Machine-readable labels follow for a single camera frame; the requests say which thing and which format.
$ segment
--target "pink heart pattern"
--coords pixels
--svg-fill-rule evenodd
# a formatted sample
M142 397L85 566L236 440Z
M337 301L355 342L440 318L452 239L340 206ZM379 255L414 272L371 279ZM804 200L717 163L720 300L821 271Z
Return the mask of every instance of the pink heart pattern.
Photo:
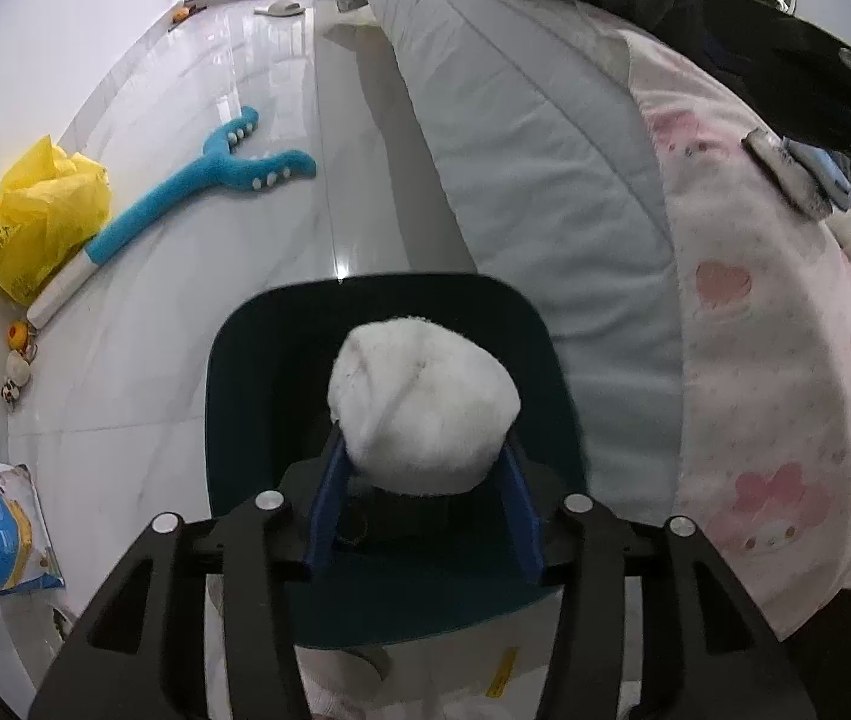
M742 266L705 260L695 270L695 290L706 309L736 305L751 293L751 273Z

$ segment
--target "small toy ball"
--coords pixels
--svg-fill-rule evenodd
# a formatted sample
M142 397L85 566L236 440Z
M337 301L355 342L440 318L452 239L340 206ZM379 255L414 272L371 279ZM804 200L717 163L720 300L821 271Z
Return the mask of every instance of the small toy ball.
M22 351L26 344L29 343L29 325L25 322L13 322L9 325L9 332L6 333L6 341L9 343L9 348L17 352Z
M2 399L10 407L14 407L14 405L16 405L16 401L19 400L19 396L21 396L21 394L22 391L9 380L6 380L6 383L2 385Z
M25 358L14 349L6 357L6 380L22 388L32 378L32 370Z

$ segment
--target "yellow label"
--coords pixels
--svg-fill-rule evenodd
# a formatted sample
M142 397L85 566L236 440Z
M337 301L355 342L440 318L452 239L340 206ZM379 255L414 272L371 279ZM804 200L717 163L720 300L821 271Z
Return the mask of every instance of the yellow label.
M495 676L492 677L491 685L486 690L486 698L502 698L505 686L512 678L512 669L515 667L515 658L518 656L518 647L509 647L502 653L502 659L498 661Z

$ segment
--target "yellow plastic bag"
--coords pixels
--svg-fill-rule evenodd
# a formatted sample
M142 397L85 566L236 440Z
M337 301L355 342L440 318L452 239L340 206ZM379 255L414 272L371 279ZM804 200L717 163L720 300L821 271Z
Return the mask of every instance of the yellow plastic bag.
M106 169L46 135L0 183L0 287L28 306L70 255L109 218Z

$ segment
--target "marble floor tile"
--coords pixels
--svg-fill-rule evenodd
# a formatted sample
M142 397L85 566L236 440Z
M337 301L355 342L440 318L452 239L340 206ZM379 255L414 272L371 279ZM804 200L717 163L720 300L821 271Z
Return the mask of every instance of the marble floor tile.
M204 441L201 418L10 438L38 488L68 610L83 612L155 514L208 517Z

